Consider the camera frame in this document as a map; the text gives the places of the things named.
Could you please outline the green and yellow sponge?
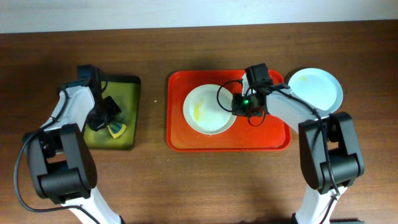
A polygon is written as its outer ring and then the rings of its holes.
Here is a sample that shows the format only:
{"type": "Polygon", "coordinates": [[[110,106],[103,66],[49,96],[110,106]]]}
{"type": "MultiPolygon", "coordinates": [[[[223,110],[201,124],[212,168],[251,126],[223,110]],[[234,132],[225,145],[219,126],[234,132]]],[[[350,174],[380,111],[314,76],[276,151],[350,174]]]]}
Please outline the green and yellow sponge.
{"type": "Polygon", "coordinates": [[[127,129],[125,124],[112,122],[107,125],[108,131],[113,139],[119,138],[127,129]]]}

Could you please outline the white plate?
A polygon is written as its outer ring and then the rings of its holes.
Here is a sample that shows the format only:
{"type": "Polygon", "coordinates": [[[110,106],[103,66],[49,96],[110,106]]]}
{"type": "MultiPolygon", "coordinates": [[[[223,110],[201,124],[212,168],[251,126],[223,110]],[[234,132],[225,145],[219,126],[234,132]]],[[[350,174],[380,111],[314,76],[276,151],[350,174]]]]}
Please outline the white plate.
{"type": "Polygon", "coordinates": [[[183,102],[183,116],[196,132],[214,135],[232,127],[236,116],[231,110],[232,93],[219,85],[206,84],[193,89],[183,102]]]}

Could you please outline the light blue plate top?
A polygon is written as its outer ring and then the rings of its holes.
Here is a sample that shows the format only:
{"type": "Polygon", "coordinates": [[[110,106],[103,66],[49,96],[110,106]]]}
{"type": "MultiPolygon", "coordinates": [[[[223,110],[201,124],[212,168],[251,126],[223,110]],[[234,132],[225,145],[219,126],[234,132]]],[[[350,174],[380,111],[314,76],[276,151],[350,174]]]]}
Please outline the light blue plate top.
{"type": "Polygon", "coordinates": [[[295,72],[288,86],[301,99],[324,111],[333,113],[343,102],[343,89],[339,81],[320,68],[304,68],[295,72]]]}

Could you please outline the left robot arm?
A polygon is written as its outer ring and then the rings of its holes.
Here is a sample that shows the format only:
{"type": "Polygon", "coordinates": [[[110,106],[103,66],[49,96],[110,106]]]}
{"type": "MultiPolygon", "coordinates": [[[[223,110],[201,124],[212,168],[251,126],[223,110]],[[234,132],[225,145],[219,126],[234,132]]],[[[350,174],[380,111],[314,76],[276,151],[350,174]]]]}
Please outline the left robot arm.
{"type": "Polygon", "coordinates": [[[108,82],[98,67],[80,65],[78,79],[63,84],[50,118],[23,139],[19,157],[25,156],[36,194],[54,203],[32,208],[19,190],[19,165],[14,167],[14,188],[19,203],[35,213],[70,210],[82,223],[123,223],[97,188],[97,171],[84,140],[85,127],[106,128],[121,113],[111,96],[103,97],[108,82]]]}

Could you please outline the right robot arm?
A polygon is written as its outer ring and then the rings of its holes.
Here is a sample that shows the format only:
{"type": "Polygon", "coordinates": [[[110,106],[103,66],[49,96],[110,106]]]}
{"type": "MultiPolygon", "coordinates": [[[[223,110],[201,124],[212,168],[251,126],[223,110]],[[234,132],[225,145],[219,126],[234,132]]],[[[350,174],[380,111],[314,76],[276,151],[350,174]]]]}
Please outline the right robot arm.
{"type": "Polygon", "coordinates": [[[299,97],[285,83],[275,84],[266,64],[245,69],[244,87],[232,99],[232,114],[272,115],[299,136],[300,167],[307,188],[292,223],[330,223],[341,196],[364,174],[364,160],[352,117],[331,113],[299,97]]]}

